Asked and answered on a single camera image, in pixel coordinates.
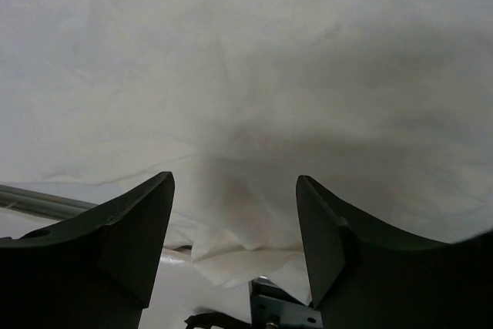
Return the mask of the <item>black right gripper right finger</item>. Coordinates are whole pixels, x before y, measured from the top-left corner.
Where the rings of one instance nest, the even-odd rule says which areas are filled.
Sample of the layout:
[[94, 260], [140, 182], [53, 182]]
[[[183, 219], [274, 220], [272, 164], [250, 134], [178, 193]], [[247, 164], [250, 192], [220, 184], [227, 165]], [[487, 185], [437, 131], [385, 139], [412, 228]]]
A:
[[442, 243], [398, 229], [309, 176], [297, 212], [325, 328], [490, 328], [492, 234]]

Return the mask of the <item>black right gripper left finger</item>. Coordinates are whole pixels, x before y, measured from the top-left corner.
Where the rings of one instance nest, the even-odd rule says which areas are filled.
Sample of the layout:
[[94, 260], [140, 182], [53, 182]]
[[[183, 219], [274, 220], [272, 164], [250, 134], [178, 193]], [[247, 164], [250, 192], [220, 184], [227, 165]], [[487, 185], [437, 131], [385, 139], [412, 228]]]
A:
[[149, 306], [175, 182], [162, 172], [67, 220], [1, 241], [3, 328], [136, 328]]

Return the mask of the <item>white t shirt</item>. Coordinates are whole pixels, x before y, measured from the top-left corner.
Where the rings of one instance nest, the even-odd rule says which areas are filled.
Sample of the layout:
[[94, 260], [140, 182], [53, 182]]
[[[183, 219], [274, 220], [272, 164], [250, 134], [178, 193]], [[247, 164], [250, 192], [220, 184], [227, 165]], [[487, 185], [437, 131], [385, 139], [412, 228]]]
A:
[[304, 282], [294, 184], [423, 237], [492, 227], [492, 0], [1, 0], [1, 180], [89, 202], [160, 171], [167, 244]]

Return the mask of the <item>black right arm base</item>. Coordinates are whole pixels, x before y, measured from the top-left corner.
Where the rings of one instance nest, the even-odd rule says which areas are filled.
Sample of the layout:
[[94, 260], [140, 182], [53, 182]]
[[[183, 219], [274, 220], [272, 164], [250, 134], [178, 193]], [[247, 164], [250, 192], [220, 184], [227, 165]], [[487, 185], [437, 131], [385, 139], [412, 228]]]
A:
[[297, 328], [317, 329], [323, 323], [319, 311], [305, 305], [266, 277], [250, 282], [250, 322], [225, 313], [206, 312], [185, 320], [186, 328], [265, 329]]

